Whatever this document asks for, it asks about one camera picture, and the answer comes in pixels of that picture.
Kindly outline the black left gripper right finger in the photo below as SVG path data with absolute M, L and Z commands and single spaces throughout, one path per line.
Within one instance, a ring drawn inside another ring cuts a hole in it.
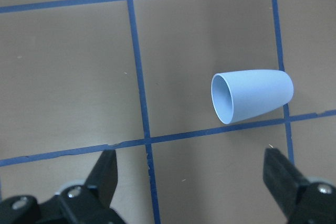
M 335 223 L 335 184 L 304 176 L 277 148 L 265 149 L 263 181 L 287 223 Z

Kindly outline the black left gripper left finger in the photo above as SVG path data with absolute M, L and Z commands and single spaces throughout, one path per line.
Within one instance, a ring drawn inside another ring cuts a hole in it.
M 71 185 L 44 203 L 31 195 L 1 202 L 1 223 L 123 223 L 110 207 L 118 184 L 114 150 L 101 153 L 83 184 Z

